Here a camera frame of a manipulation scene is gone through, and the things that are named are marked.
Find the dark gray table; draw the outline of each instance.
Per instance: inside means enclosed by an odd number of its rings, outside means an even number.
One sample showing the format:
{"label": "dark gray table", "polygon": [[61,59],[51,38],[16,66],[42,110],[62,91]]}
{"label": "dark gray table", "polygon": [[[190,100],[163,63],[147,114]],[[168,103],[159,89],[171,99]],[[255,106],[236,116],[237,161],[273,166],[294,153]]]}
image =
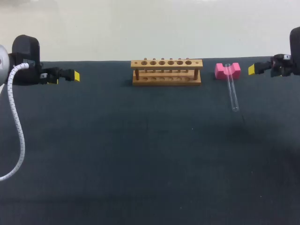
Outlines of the dark gray table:
{"label": "dark gray table", "polygon": [[[26,155],[0,225],[300,223],[300,76],[205,59],[199,87],[133,87],[129,62],[58,62],[81,82],[14,87]],[[217,62],[239,62],[241,112]],[[19,157],[6,87],[0,175]]]}

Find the white cable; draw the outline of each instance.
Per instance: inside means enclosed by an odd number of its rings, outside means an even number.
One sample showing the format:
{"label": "white cable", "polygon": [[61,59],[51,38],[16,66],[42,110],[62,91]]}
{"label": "white cable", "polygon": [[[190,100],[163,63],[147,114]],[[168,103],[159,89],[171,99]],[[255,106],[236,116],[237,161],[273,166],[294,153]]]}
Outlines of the white cable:
{"label": "white cable", "polygon": [[15,101],[14,101],[14,96],[13,96],[13,79],[14,79],[15,74],[19,70],[28,69],[28,68],[29,68],[28,63],[22,63],[20,65],[17,65],[16,67],[14,67],[8,76],[8,81],[7,81],[8,99],[9,99],[10,109],[11,109],[11,112],[13,113],[13,117],[15,120],[15,126],[17,127],[17,131],[19,133],[21,152],[20,152],[20,157],[17,162],[17,165],[15,165],[15,167],[13,168],[13,170],[11,172],[9,172],[8,174],[6,174],[3,177],[0,177],[0,181],[4,181],[4,180],[10,178],[12,175],[14,175],[19,170],[20,166],[22,165],[22,162],[23,162],[24,156],[25,156],[25,139],[24,139],[22,127],[20,124],[20,120],[18,117],[18,113],[15,108]]}

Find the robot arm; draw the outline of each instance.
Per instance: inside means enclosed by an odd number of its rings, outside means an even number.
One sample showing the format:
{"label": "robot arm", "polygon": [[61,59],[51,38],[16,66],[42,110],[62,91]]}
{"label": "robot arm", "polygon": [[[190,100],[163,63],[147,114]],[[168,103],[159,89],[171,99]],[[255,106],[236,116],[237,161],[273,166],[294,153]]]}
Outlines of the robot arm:
{"label": "robot arm", "polygon": [[14,66],[22,63],[28,63],[30,67],[17,72],[13,82],[15,85],[57,84],[60,77],[67,81],[80,81],[79,73],[73,69],[43,68],[40,62],[38,40],[20,35],[14,40],[12,53],[8,54],[0,45],[0,85],[7,83],[9,72]]}
{"label": "robot arm", "polygon": [[263,74],[271,69],[271,77],[300,75],[300,27],[295,28],[290,34],[291,55],[278,54],[271,57],[270,61],[257,62],[249,67],[248,74]]}

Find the test tube rack hole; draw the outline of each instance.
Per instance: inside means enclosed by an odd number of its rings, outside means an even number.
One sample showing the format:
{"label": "test tube rack hole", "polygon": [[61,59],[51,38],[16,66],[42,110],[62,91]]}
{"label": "test tube rack hole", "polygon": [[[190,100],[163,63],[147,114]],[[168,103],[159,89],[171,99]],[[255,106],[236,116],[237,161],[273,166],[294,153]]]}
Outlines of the test tube rack hole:
{"label": "test tube rack hole", "polygon": [[195,86],[201,84],[202,60],[133,60],[134,86]]}

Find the wooden dowel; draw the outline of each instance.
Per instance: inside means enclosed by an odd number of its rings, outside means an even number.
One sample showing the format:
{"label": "wooden dowel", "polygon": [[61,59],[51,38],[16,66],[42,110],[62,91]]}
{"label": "wooden dowel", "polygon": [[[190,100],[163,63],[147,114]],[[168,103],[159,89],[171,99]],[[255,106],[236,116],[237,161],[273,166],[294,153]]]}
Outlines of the wooden dowel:
{"label": "wooden dowel", "polygon": [[140,79],[140,74],[139,74],[139,70],[138,69],[135,69],[135,77],[136,77],[137,81]]}
{"label": "wooden dowel", "polygon": [[195,69],[194,71],[194,81],[198,79],[199,69]]}

